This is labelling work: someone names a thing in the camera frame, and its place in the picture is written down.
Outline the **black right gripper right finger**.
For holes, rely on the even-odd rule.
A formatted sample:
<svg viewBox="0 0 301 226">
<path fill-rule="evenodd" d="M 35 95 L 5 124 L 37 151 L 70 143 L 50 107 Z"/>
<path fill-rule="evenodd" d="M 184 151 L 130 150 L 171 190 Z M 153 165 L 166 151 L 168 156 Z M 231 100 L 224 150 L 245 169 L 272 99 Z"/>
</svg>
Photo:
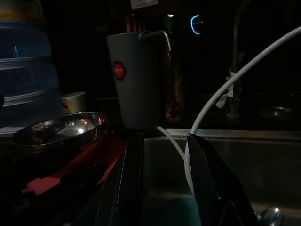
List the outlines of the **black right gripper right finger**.
<svg viewBox="0 0 301 226">
<path fill-rule="evenodd" d="M 203 226 L 256 226 L 257 216 L 244 189 L 205 139 L 187 136 L 198 214 Z"/>
</svg>

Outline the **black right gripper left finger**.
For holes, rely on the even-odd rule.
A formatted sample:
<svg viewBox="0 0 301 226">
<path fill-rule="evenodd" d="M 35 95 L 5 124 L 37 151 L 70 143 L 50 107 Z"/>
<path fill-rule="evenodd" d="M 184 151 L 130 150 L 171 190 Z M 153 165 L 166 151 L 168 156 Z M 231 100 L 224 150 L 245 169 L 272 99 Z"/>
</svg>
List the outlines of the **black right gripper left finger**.
<svg viewBox="0 0 301 226">
<path fill-rule="evenodd" d="M 140 226 L 143 193 L 144 134 L 126 146 L 102 185 L 95 226 Z"/>
</svg>

